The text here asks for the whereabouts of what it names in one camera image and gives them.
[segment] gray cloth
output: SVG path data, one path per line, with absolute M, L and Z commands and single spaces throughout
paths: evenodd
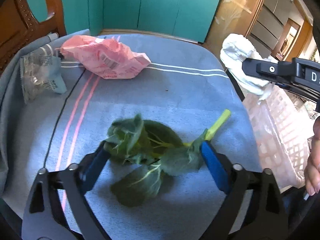
M 10 165 L 12 159 L 12 155 L 9 154 L 8 156 L 7 153 L 11 151 L 10 146 L 12 145 L 14 126 L 16 126 L 16 116 L 20 114 L 23 107 L 23 101 L 20 97 L 22 96 L 21 87 L 20 89 L 16 87 L 16 83 L 19 82 L 20 57 L 48 42 L 50 42 L 50 38 L 45 36 L 19 50 L 0 77 L 0 194 L 4 190 L 8 165 Z
M 63 41 L 64 37 L 52 42 L 52 47 L 61 46 Z M 71 163 L 78 163 L 85 154 L 94 152 L 99 142 L 106 138 L 111 122 L 117 118 L 142 113 L 145 119 L 172 127 L 183 141 L 189 142 L 209 128 L 226 108 L 231 111 L 231 118 L 217 132 L 212 144 L 231 162 L 241 163 L 248 170 L 261 171 L 246 110 L 213 54 L 191 43 L 148 35 L 121 35 L 120 42 L 134 52 L 145 52 L 157 65 L 149 65 L 130 80 L 104 80 L 85 71 L 76 86 L 84 68 L 64 68 L 61 74 L 67 85 L 66 94 L 44 93 L 27 106 L 21 106 L 13 127 L 15 132 L 11 135 L 10 154 L 14 162 L 3 195 L 18 215 L 23 215 L 28 191 L 37 170 L 43 166 L 57 116 L 73 88 L 52 140 L 46 163 L 49 171 L 56 169 L 68 125 L 60 169 L 66 167 L 73 145 Z M 198 173 L 167 178 L 155 199 L 140 207 L 126 208 L 116 201 L 110 185 L 133 168 L 107 162 L 94 189 L 86 194 L 93 212 L 110 237 L 113 240 L 199 239 L 225 197 L 217 189 L 207 167 L 203 166 Z M 68 204 L 65 213 L 71 228 L 77 230 Z

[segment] clear plastic bag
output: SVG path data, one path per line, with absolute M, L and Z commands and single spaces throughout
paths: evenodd
M 262 168 L 271 168 L 279 188 L 302 187 L 310 154 L 294 104 L 278 86 L 262 101 L 249 94 L 247 109 L 256 138 Z
M 25 103 L 34 100 L 44 90 L 63 94 L 67 91 L 61 77 L 59 57 L 32 52 L 20 59 L 20 76 Z

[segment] wooden cabinet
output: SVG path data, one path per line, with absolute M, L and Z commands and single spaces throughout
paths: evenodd
M 138 30 L 172 35 L 179 0 L 141 0 Z
M 179 0 L 173 35 L 204 42 L 220 0 Z
M 89 0 L 90 34 L 97 36 L 103 29 L 103 0 Z
M 103 28 L 130 29 L 138 27 L 141 0 L 104 0 Z
M 88 0 L 62 0 L 67 34 L 89 29 Z

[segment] metal screw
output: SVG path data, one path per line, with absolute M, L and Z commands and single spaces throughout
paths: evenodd
M 240 164 L 236 163 L 233 164 L 233 169 L 235 169 L 236 171 L 241 171 L 243 167 Z
M 265 169 L 263 170 L 263 172 L 266 173 L 266 174 L 268 174 L 268 175 L 271 175 L 271 174 L 272 174 L 272 170 L 269 169 L 269 168 L 265 168 Z
M 42 175 L 42 174 L 45 174 L 46 172 L 47 172 L 46 168 L 41 168 L 39 169 L 38 174 Z
M 69 171 L 74 171 L 74 170 L 76 170 L 77 168 L 78 168 L 78 164 L 72 163 L 72 164 L 69 165 L 68 170 L 69 170 Z

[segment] pink plastic bag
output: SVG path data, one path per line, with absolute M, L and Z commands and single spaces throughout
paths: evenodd
M 60 48 L 65 58 L 74 58 L 89 71 L 105 79 L 130 79 L 151 61 L 145 53 L 135 53 L 115 39 L 75 35 Z

